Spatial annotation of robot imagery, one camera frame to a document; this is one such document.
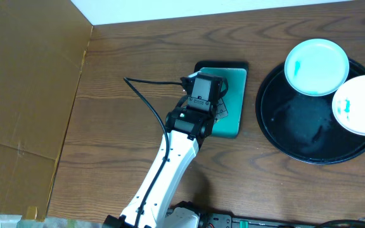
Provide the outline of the mint green plate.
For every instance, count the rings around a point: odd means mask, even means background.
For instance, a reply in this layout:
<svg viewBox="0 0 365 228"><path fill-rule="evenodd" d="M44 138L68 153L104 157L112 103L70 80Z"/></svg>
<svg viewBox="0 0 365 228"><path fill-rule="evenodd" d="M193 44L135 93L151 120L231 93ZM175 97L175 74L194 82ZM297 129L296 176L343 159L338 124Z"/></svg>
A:
<svg viewBox="0 0 365 228"><path fill-rule="evenodd" d="M307 96L325 96L335 92L350 70L346 52L327 39L309 39L297 44L285 60L288 83Z"/></svg>

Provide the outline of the pale pink plate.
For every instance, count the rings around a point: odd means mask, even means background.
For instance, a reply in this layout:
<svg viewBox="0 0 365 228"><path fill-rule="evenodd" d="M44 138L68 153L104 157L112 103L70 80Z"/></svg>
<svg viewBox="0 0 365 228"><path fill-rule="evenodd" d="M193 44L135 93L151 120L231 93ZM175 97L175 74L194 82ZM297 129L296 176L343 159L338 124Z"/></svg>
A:
<svg viewBox="0 0 365 228"><path fill-rule="evenodd" d="M332 110L343 128L365 136L365 75L354 77L340 86L333 96Z"/></svg>

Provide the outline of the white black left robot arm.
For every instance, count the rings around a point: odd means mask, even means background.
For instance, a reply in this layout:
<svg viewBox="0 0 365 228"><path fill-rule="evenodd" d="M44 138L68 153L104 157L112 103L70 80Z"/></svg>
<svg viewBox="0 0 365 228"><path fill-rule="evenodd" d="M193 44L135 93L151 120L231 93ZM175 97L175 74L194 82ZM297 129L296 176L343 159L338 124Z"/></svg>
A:
<svg viewBox="0 0 365 228"><path fill-rule="evenodd" d="M161 120L162 142L139 190L120 217L107 216L103 227L199 227L201 214L177 207L168 213L180 180L211 135L217 107L228 90L223 77L197 72L178 83L186 95Z"/></svg>

